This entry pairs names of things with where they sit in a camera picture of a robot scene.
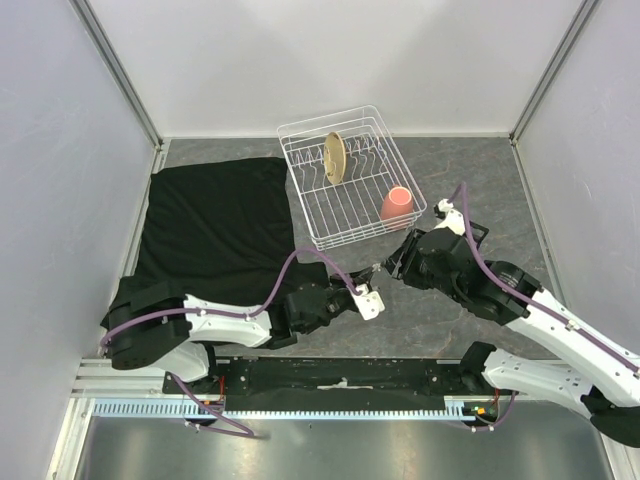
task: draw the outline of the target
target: dish rack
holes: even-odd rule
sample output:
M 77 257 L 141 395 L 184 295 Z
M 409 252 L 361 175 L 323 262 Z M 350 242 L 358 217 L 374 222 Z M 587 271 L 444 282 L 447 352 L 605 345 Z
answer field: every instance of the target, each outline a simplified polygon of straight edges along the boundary
M 324 142 L 337 132 L 347 165 L 342 182 L 325 175 Z M 366 106 L 278 128 L 278 137 L 318 250 L 357 242 L 412 226 L 427 208 L 415 179 L 378 110 Z M 407 188 L 413 212 L 380 219 L 385 196 L 394 186 Z

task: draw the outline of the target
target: black towel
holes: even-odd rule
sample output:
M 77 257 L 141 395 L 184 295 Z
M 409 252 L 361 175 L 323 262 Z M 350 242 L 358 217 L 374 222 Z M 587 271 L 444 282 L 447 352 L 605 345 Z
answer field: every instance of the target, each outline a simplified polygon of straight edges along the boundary
M 286 175 L 281 158 L 153 175 L 135 274 L 121 279 L 115 301 L 171 280 L 203 300 L 262 304 L 295 249 Z M 294 261 L 276 301 L 308 282 L 328 284 L 324 264 Z

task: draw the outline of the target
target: purple cable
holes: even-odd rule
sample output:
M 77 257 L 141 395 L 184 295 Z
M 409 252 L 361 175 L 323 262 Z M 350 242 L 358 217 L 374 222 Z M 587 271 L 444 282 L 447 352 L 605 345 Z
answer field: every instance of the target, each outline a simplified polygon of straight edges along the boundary
M 180 387 L 180 390 L 182 390 L 184 392 L 184 394 L 187 397 L 189 397 L 191 400 L 193 400 L 196 403 L 196 405 L 198 405 L 202 410 L 204 410 L 205 412 L 213 415 L 218 420 L 221 420 L 221 421 L 231 425 L 232 427 L 235 427 L 235 428 L 237 428 L 239 430 L 242 430 L 242 432 L 244 432 L 244 433 L 234 432 L 232 430 L 225 430 L 223 428 L 216 428 L 216 427 L 200 426 L 199 427 L 200 429 L 208 430 L 210 432 L 223 433 L 225 435 L 232 435 L 232 436 L 235 436 L 235 437 L 255 438 L 256 434 L 249 427 L 245 427 L 241 423 L 236 422 L 235 420 L 231 420 L 230 418 L 225 417 L 221 412 L 213 409 L 209 405 L 205 405 L 198 398 L 196 398 L 196 396 L 193 393 L 191 393 L 191 391 L 187 388 L 187 386 L 184 384 L 184 382 L 182 380 L 180 380 L 180 378 L 177 375 L 174 375 L 172 373 L 171 374 L 171 378 L 173 379 L 174 382 L 176 382 L 176 385 L 178 385 L 178 387 Z M 193 424 L 191 422 L 188 422 L 188 423 L 191 426 L 196 425 L 196 424 Z
M 271 302 L 273 302 L 273 299 L 275 298 L 276 294 L 278 293 L 278 290 L 280 289 L 280 285 L 282 284 L 282 282 L 284 280 L 284 275 L 285 275 L 285 273 L 287 273 L 287 270 L 289 269 L 289 266 L 291 265 L 291 262 L 293 262 L 293 259 L 296 258 L 296 256 L 301 252 L 309 252 L 309 253 L 312 253 L 313 255 L 315 255 L 316 257 L 319 257 L 323 262 L 325 262 L 327 265 L 329 265 L 331 268 L 333 268 L 336 271 L 336 273 L 340 276 L 340 278 L 345 283 L 345 285 L 347 286 L 347 288 L 349 289 L 349 291 L 351 293 L 353 293 L 354 295 L 360 295 L 360 293 L 356 290 L 356 287 L 353 284 L 353 281 L 351 280 L 351 278 L 349 278 L 349 276 L 346 273 L 344 273 L 340 269 L 340 267 L 338 267 L 338 265 L 336 265 L 333 262 L 333 260 L 331 260 L 329 257 L 327 257 L 324 253 L 316 250 L 315 248 L 312 248 L 312 247 L 300 247 L 300 248 L 296 248 L 291 253 L 291 255 L 289 255 L 289 257 L 287 257 L 287 260 L 284 262 L 284 265 L 282 265 L 282 269 L 280 269 L 280 275 L 278 275 L 278 279 L 276 280 L 276 283 L 274 284 L 273 289 L 271 290 L 271 293 L 267 297 L 267 300 L 264 302 L 264 304 L 262 304 L 262 306 L 260 306 L 256 311 L 249 313 L 248 316 L 256 317 L 256 316 L 260 315 L 262 312 L 264 312 L 269 307 L 269 305 L 271 305 Z M 150 320 L 155 320 L 157 318 L 162 318 L 162 317 L 169 316 L 169 315 L 178 315 L 178 314 L 186 314 L 186 313 L 201 313 L 202 311 L 204 311 L 208 315 L 222 315 L 222 316 L 231 317 L 231 318 L 246 318 L 247 317 L 247 314 L 244 314 L 244 313 L 226 312 L 226 311 L 223 311 L 223 310 L 216 310 L 216 309 L 213 309 L 213 308 L 195 308 L 194 307 L 194 308 L 172 308 L 172 309 L 169 309 L 169 310 L 160 310 L 158 312 L 152 312 L 152 313 L 148 313 L 146 315 L 141 315 L 140 317 L 136 317 L 136 318 L 134 318 L 132 320 L 129 320 L 129 321 L 123 323 L 122 325 L 118 325 L 117 327 L 113 328 L 112 330 L 109 330 L 105 334 L 105 336 L 102 337 L 102 339 L 100 340 L 100 345 L 103 346 L 103 347 L 106 347 L 113 337 L 115 337 L 119 333 L 121 333 L 124 330 L 127 330 L 128 328 L 131 328 L 131 327 L 133 327 L 135 325 L 139 325 L 141 323 L 148 322 Z
M 471 230 L 471 217 L 469 215 L 469 196 L 468 196 L 468 193 L 467 193 L 467 183 L 466 182 L 462 182 L 460 185 L 458 185 L 458 188 L 456 188 L 456 191 L 453 193 L 453 195 L 451 196 L 449 201 L 453 202 L 455 200 L 455 198 L 458 196 L 458 194 L 462 194 L 462 215 L 463 215 L 463 218 L 464 218 L 465 235 L 467 237 L 467 241 L 469 242 L 469 246 L 471 247 L 471 253 L 473 254 L 473 258 L 478 263 L 478 266 L 484 272 L 484 274 L 489 278 L 489 280 L 491 280 L 493 283 L 495 283 L 497 286 L 499 286 L 505 292 L 510 293 L 511 295 L 516 297 L 518 300 L 521 300 L 521 301 L 523 301 L 523 302 L 525 302 L 525 303 L 537 308 L 538 310 L 546 313 L 547 315 L 555 318 L 560 323 L 562 323 L 564 326 L 569 325 L 569 320 L 567 318 L 565 318 L 563 315 L 559 314 L 558 312 L 554 312 L 549 307 L 546 307 L 545 305 L 542 305 L 541 303 L 536 302 L 532 298 L 529 298 L 526 295 L 523 295 L 522 293 L 520 293 L 517 290 L 513 289 L 512 287 L 510 287 L 509 285 L 504 283 L 502 280 L 500 280 L 489 269 L 489 267 L 487 267 L 487 265 L 484 263 L 484 259 L 482 258 L 482 255 L 480 255 L 480 252 L 478 252 L 478 247 L 476 246 L 476 242 L 473 239 L 473 231 Z M 631 362 L 630 360 L 625 358 L 623 355 L 621 355 L 618 352 L 616 352 L 614 349 L 609 347 L 607 344 L 603 343 L 600 339 L 595 338 L 593 335 L 591 335 L 589 332 L 585 331 L 583 328 L 576 329 L 574 331 L 576 333 L 578 333 L 578 335 L 580 335 L 583 338 L 585 338 L 587 341 L 589 341 L 592 344 L 594 344 L 596 347 L 598 347 L 601 350 L 607 352 L 609 355 L 611 355 L 613 358 L 618 360 L 620 363 L 622 363 L 625 367 L 629 368 L 634 373 L 638 369 L 638 367 L 633 362 Z
M 490 432 L 490 431 L 492 431 L 492 428 L 495 430 L 496 427 L 499 427 L 507 419 L 507 417 L 509 416 L 509 414 L 513 410 L 513 406 L 516 403 L 516 393 L 517 392 L 511 392 L 511 400 L 509 400 L 509 405 L 507 406 L 507 409 L 505 410 L 504 414 L 498 420 L 495 421 L 495 423 L 493 425 L 487 425 L 486 427 L 475 427 L 476 428 L 475 431 L 476 432 Z M 461 428 L 462 430 L 471 431 L 471 427 L 459 425 L 457 423 L 447 423 L 447 425 L 449 425 L 450 427 Z

